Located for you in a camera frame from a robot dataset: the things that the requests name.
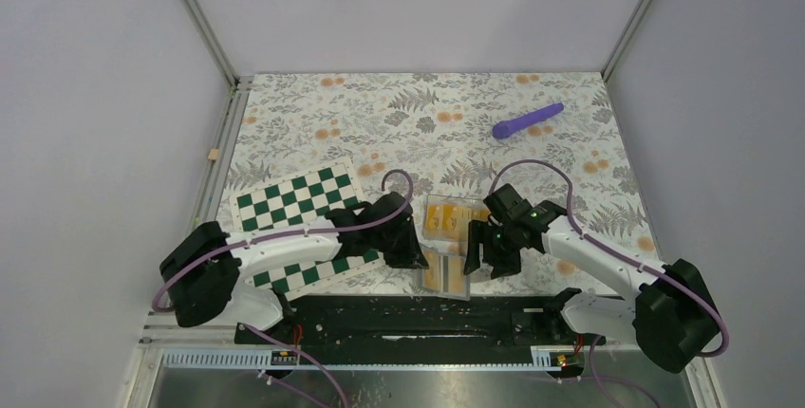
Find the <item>clear acrylic card box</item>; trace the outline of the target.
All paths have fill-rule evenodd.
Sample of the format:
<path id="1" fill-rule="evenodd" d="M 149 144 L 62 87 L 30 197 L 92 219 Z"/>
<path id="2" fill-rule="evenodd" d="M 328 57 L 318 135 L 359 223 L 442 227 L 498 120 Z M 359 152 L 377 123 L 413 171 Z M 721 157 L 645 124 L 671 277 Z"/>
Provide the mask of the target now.
<path id="1" fill-rule="evenodd" d="M 484 222 L 490 214 L 480 199 L 429 195 L 424 206 L 422 235 L 427 240 L 465 243 L 470 223 Z"/>

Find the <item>purple cylindrical tool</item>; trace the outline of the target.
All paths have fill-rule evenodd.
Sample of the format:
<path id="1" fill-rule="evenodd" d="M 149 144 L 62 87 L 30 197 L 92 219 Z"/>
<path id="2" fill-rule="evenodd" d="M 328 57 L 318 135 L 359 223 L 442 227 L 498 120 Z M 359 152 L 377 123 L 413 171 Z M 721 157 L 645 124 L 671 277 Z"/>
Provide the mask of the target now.
<path id="1" fill-rule="evenodd" d="M 565 105 L 562 102 L 556 102 L 520 117 L 499 121 L 492 127 L 492 136 L 494 139 L 507 139 L 514 133 L 528 128 L 531 125 L 551 119 L 560 114 L 564 109 Z"/>

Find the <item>floral patterned table mat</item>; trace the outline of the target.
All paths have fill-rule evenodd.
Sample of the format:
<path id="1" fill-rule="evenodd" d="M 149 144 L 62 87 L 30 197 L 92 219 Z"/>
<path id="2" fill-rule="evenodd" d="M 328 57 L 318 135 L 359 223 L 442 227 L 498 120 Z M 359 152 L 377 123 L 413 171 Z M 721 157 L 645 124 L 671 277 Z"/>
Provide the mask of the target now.
<path id="1" fill-rule="evenodd" d="M 492 127 L 552 103 L 558 115 L 494 139 Z M 429 195 L 483 198 L 512 184 L 532 203 L 572 196 L 576 220 L 641 258 L 656 258 L 635 175 L 597 72 L 262 74 L 253 78 L 217 208 L 231 193 L 349 158 L 365 195 L 415 184 Z"/>

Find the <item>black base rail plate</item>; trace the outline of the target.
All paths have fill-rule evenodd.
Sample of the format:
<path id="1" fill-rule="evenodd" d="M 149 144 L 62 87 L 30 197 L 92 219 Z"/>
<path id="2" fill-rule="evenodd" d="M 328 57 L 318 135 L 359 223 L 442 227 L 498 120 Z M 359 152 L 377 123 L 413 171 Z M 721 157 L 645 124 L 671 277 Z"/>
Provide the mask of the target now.
<path id="1" fill-rule="evenodd" d="M 573 347 L 560 309 L 578 288 L 532 297 L 306 296 L 267 329 L 325 364 L 525 364 L 533 346 Z"/>

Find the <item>green white chessboard mat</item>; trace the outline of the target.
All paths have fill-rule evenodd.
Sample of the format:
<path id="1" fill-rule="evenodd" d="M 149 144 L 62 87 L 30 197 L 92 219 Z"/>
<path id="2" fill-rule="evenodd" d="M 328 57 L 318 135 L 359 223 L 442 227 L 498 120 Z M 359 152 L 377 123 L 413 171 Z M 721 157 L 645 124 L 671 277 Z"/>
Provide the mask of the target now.
<path id="1" fill-rule="evenodd" d="M 228 206 L 238 232 L 256 232 L 309 223 L 332 209 L 365 200 L 357 172 L 349 158 L 270 179 L 231 193 Z M 336 261 L 299 263 L 256 274 L 249 284 L 270 288 L 289 301 L 309 294 L 322 294 L 329 287 L 383 265 L 383 258 L 370 250 L 362 256 Z"/>

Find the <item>grey card holder wallet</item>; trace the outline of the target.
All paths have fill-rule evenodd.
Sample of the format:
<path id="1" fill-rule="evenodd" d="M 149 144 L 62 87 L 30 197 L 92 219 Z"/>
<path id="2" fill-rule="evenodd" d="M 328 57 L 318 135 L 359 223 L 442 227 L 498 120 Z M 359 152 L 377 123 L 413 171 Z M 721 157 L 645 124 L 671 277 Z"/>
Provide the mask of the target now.
<path id="1" fill-rule="evenodd" d="M 428 263 L 418 274 L 418 286 L 437 297 L 467 301 L 471 298 L 470 280 L 464 274 L 465 257 L 422 248 Z"/>

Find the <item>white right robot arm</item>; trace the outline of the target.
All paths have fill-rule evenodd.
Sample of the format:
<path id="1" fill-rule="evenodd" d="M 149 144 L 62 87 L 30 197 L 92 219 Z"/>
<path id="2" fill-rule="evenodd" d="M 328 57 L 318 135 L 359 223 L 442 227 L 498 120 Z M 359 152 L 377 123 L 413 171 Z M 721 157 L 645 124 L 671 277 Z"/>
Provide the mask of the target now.
<path id="1" fill-rule="evenodd" d="M 626 261 L 621 248 L 581 232 L 566 208 L 550 200 L 533 205 L 510 184 L 483 203 L 486 218 L 468 224 L 466 274 L 487 264 L 494 279 L 516 275 L 521 252 L 536 250 L 577 266 L 615 292 L 609 298 L 566 288 L 555 295 L 544 319 L 554 342 L 594 334 L 633 343 L 660 368 L 680 373 L 720 333 L 715 302 L 692 263 Z"/>

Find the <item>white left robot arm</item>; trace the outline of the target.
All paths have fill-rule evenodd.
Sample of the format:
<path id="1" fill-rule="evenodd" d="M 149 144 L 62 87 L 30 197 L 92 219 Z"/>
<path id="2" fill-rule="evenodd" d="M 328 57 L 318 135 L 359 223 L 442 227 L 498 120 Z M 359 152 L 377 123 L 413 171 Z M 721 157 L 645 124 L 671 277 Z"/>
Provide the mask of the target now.
<path id="1" fill-rule="evenodd" d="M 160 263 L 162 287 L 152 308 L 173 312 L 181 327 L 227 319 L 256 327 L 281 343 L 294 318 L 273 289 L 253 277 L 303 263 L 340 261 L 370 250 L 393 269 L 425 269 L 408 198 L 397 192 L 377 201 L 335 209 L 306 223 L 264 231 L 228 233 L 216 221 L 198 225 Z"/>

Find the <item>gold VIP card stack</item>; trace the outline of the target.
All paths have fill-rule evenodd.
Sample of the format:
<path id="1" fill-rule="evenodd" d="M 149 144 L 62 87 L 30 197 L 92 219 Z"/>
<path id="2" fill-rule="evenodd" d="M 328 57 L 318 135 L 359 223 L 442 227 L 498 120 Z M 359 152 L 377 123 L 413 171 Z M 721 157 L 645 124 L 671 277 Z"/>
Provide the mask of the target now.
<path id="1" fill-rule="evenodd" d="M 485 207 L 435 204 L 425 208 L 423 235 L 429 239 L 466 240 L 472 220 L 486 221 L 490 211 Z"/>

